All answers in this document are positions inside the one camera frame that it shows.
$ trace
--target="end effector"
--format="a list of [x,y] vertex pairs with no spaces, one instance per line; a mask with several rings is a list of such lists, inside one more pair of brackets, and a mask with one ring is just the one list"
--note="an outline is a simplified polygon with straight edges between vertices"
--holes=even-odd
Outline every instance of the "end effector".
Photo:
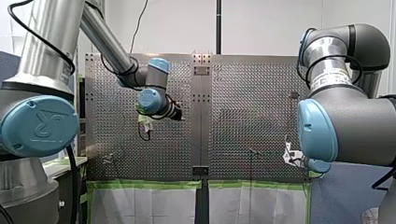
[[166,94],[170,63],[162,58],[152,58],[130,75],[118,75],[122,87],[145,87],[139,92],[136,110],[153,119],[182,120],[180,105]]

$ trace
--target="white wall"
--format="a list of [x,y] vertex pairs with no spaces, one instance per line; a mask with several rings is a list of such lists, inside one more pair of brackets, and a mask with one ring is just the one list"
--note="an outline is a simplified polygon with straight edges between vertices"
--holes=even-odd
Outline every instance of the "white wall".
[[322,1],[224,0],[223,54],[297,55],[309,27],[321,28]]
[[[107,0],[106,20],[129,50],[145,0]],[[215,51],[215,0],[149,0],[134,52]]]
[[[145,0],[106,1],[107,23],[129,49]],[[307,27],[321,26],[318,0],[226,0],[222,53],[296,55]],[[216,51],[215,0],[150,0],[134,52]]]
[[[368,23],[381,30],[390,42],[394,33],[391,31],[393,2],[394,0],[323,0],[322,26],[328,28],[351,23]],[[387,69],[383,72],[378,94],[387,94],[389,91]]]

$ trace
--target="cable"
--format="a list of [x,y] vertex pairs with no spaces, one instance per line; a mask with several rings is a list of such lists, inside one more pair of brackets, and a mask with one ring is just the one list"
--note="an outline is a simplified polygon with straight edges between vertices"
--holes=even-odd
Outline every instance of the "cable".
[[12,220],[12,217],[9,215],[9,212],[1,204],[0,204],[0,214],[6,220],[7,224],[14,224],[14,220]]
[[137,133],[139,133],[139,137],[145,141],[148,142],[149,140],[151,140],[151,134],[150,131],[148,131],[148,138],[144,138],[142,133],[140,132],[140,122],[137,122]]
[[23,21],[21,21],[14,13],[13,9],[15,7],[22,7],[25,6],[31,2],[33,2],[34,0],[26,0],[26,1],[22,1],[19,3],[14,3],[8,6],[8,14],[11,16],[12,19],[14,19],[15,22],[17,22],[21,27],[23,27],[27,32],[29,32],[30,34],[34,35],[36,38],[38,38],[39,40],[41,40],[44,44],[46,44],[48,47],[50,47],[51,49],[53,49],[55,52],[57,52],[62,59],[64,59],[69,66],[71,67],[70,69],[70,74],[69,76],[73,75],[73,73],[75,73],[76,71],[76,67],[73,63],[73,60],[70,59],[66,54],[64,54],[60,49],[58,49],[57,47],[55,47],[54,45],[52,45],[48,40],[46,40],[45,38],[43,38],[41,35],[38,35],[36,32],[34,32],[33,30],[31,30],[29,28],[29,26],[27,26],[25,23],[23,23]]
[[85,3],[88,6],[90,6],[91,8],[95,9],[99,13],[100,17],[102,17],[103,20],[105,19],[105,16],[103,15],[103,12],[102,12],[102,10],[99,7],[97,7],[96,5],[94,5],[94,4],[92,4],[92,3],[88,2],[88,1],[85,1]]
[[338,57],[338,58],[346,58],[346,59],[349,59],[351,62],[356,63],[356,65],[359,67],[359,75],[358,75],[358,77],[352,82],[352,84],[357,83],[357,82],[361,79],[361,77],[363,76],[363,67],[361,66],[361,63],[360,63],[356,58],[354,58],[354,57],[352,57],[352,56],[349,56],[349,55],[328,55],[328,56],[324,56],[324,57],[322,57],[322,58],[319,58],[318,60],[316,60],[314,63],[312,63],[312,64],[308,67],[308,70],[307,70],[306,73],[305,73],[305,77],[303,77],[303,75],[302,75],[301,72],[300,72],[300,63],[303,61],[303,51],[304,51],[304,49],[305,49],[306,39],[308,38],[309,34],[310,34],[312,31],[316,31],[316,30],[317,30],[317,29],[315,29],[315,28],[309,28],[309,29],[307,29],[307,30],[305,31],[305,33],[304,33],[304,35],[303,35],[303,39],[302,39],[301,42],[300,42],[300,48],[299,48],[299,52],[298,52],[298,59],[297,59],[297,64],[296,64],[297,75],[300,77],[300,79],[301,79],[302,81],[305,82],[306,87],[307,87],[308,89],[311,89],[311,86],[310,86],[310,82],[309,82],[309,80],[308,80],[308,77],[309,77],[309,72],[312,70],[312,68],[313,68],[316,64],[320,63],[320,62],[323,61],[323,60],[326,60],[326,59],[329,59],[329,58],[335,58],[335,57]]
[[136,30],[134,31],[134,37],[132,38],[132,44],[131,44],[131,50],[129,50],[129,53],[132,53],[132,50],[134,49],[134,38],[137,35],[137,32],[139,31],[139,27],[140,27],[140,20],[142,20],[143,14],[146,11],[146,7],[148,6],[149,0],[146,0],[145,6],[143,7],[142,12],[140,13],[139,16],[139,20],[137,20],[137,26],[136,26]]
[[351,62],[355,63],[359,67],[359,75],[352,82],[352,84],[357,83],[363,76],[363,66],[361,66],[361,63],[356,58],[349,56],[349,55],[345,55],[345,54],[327,55],[327,56],[323,56],[323,57],[317,59],[316,61],[314,61],[313,63],[311,63],[311,65],[309,65],[309,67],[308,67],[308,70],[306,70],[304,81],[305,81],[306,87],[308,87],[308,89],[311,89],[310,81],[308,80],[308,77],[309,77],[309,73],[311,72],[312,68],[315,65],[317,65],[318,63],[320,63],[324,60],[330,59],[330,58],[346,58],[346,59],[350,60]]
[[[86,1],[85,3],[86,3],[89,7],[95,9],[95,10],[99,13],[99,15],[100,15],[100,17],[102,18],[102,20],[105,19],[105,16],[104,16],[103,12],[101,11],[101,9],[100,9],[99,7],[97,7],[96,5],[94,5],[94,4],[90,3],[90,2],[87,2],[87,1]],[[103,57],[103,54],[100,55],[100,60],[101,60],[101,62],[102,62],[102,65],[105,67],[105,69],[106,69],[109,73],[114,74],[114,75],[119,76],[119,77],[127,76],[127,75],[129,75],[129,74],[134,74],[134,83],[137,85],[137,79],[136,79],[135,73],[136,73],[137,70],[139,69],[139,62],[138,62],[137,59],[134,58],[134,57],[131,57],[131,59],[135,61],[135,64],[136,64],[135,70],[131,72],[132,68],[134,67],[134,66],[132,65],[132,66],[131,66],[128,70],[126,70],[125,72],[117,73],[116,71],[114,71],[113,69],[110,69],[110,68],[107,66],[107,64],[105,63],[105,59],[104,59],[104,57]],[[141,89],[137,89],[137,88],[135,88],[135,87],[131,87],[131,89],[134,90],[134,91],[142,91]]]
[[378,189],[378,190],[388,190],[388,188],[380,188],[379,186],[387,181],[389,178],[391,178],[393,175],[396,174],[396,168],[393,167],[389,172],[387,172],[384,176],[382,176],[379,180],[377,180],[373,185],[372,189]]
[[77,213],[78,213],[78,205],[79,205],[79,195],[78,195],[78,168],[76,165],[76,159],[74,157],[73,148],[69,145],[66,148],[67,156],[70,160],[70,170],[72,173],[72,214],[70,218],[70,224],[76,224],[77,221]]

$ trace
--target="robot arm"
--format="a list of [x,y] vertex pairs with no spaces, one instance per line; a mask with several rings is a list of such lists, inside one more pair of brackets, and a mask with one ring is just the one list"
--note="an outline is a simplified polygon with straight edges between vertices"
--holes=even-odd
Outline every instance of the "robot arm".
[[[370,99],[376,96],[378,74],[388,67],[389,57],[387,39],[366,24],[306,36],[300,63],[308,68],[311,92],[298,108],[300,144],[306,157],[395,165],[396,104],[392,99]],[[360,78],[356,86],[347,62],[355,70],[353,78]]]
[[80,27],[110,63],[121,86],[132,89],[147,87],[139,94],[140,113],[181,120],[179,106],[165,94],[169,74],[168,61],[155,58],[148,63],[148,67],[139,67],[137,60],[125,51],[91,4],[84,6]]
[[70,103],[74,95],[68,88],[68,79],[75,70],[71,62],[79,27],[111,65],[121,86],[145,88],[137,102],[140,114],[181,120],[179,106],[165,93],[168,61],[155,58],[148,66],[139,66],[98,11],[84,0],[33,2],[19,72],[3,81],[0,90],[0,154],[45,157],[64,149],[74,139],[78,116]]

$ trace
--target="blue cover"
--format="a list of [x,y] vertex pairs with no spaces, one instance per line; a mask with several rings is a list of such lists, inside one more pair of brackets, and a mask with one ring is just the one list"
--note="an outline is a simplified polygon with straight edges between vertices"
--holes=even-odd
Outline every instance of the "blue cover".
[[67,147],[78,131],[78,115],[65,99],[28,98],[10,110],[1,123],[5,149],[20,157],[46,157]]

